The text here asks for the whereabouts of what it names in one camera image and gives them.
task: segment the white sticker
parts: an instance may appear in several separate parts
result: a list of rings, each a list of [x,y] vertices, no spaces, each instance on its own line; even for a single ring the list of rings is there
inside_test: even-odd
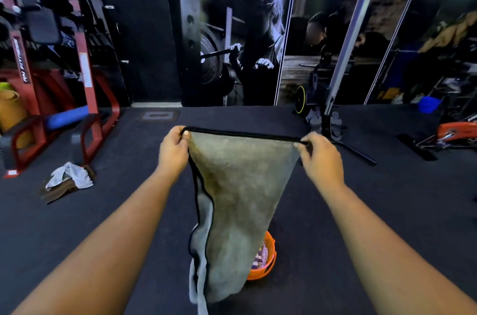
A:
[[[84,87],[92,88],[91,70],[87,53],[80,53],[80,65],[83,74]]]

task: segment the orange bucket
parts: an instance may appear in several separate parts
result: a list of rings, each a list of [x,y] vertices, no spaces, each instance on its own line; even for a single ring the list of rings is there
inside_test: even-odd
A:
[[[247,280],[258,280],[258,279],[261,279],[262,277],[267,276],[267,274],[275,265],[275,261],[277,260],[277,252],[275,251],[275,240],[273,239],[273,237],[271,237],[270,232],[267,231],[267,233],[265,234],[264,241],[265,241],[267,250],[269,251],[267,263],[265,266],[259,269],[250,270],[250,273],[247,276]]]

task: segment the white rag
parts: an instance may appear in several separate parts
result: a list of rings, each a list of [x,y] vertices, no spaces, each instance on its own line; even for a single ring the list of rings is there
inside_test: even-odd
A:
[[[50,181],[46,184],[46,190],[59,185],[66,181],[68,178],[73,179],[75,186],[82,190],[84,188],[91,187],[93,185],[91,178],[89,177],[86,169],[77,166],[71,162],[66,163],[64,166],[59,167],[51,174]]]

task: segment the black rubber floor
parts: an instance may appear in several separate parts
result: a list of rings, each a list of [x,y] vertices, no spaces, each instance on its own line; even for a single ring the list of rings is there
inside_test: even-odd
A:
[[[152,172],[172,125],[301,136],[288,107],[182,108],[177,122],[143,122],[125,111],[93,167],[95,185],[46,206],[43,179],[69,159],[68,135],[16,179],[0,180],[0,314],[18,303]],[[427,261],[477,300],[477,153],[425,162],[396,135],[424,134],[435,118],[403,106],[339,109],[345,141],[373,156],[370,167],[340,149],[347,184]],[[188,238],[196,224],[192,174],[172,189],[126,314],[196,314],[188,299]],[[296,166],[270,225],[277,262],[264,279],[212,306],[212,314],[372,314],[330,211]]]

